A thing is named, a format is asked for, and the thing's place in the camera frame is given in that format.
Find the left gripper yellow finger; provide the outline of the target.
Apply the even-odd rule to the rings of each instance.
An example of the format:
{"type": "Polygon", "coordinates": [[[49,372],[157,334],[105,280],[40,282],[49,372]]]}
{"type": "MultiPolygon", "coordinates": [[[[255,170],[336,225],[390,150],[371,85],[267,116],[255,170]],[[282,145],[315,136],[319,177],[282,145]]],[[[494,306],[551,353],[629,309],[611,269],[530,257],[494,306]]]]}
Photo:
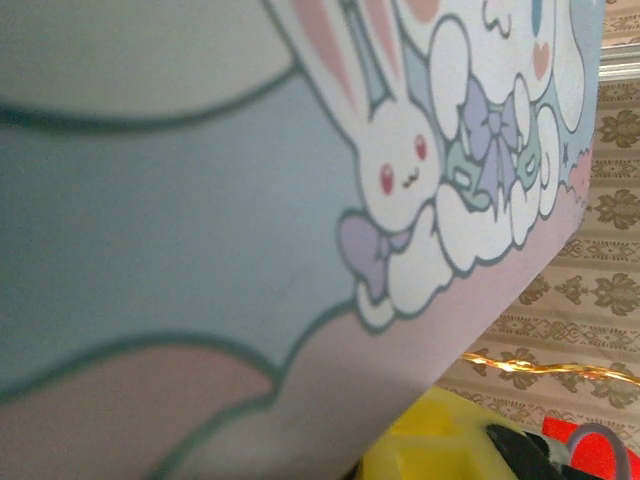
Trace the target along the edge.
{"type": "Polygon", "coordinates": [[[433,387],[372,444],[357,479],[503,479],[505,462],[486,427],[505,419],[433,387]]]}

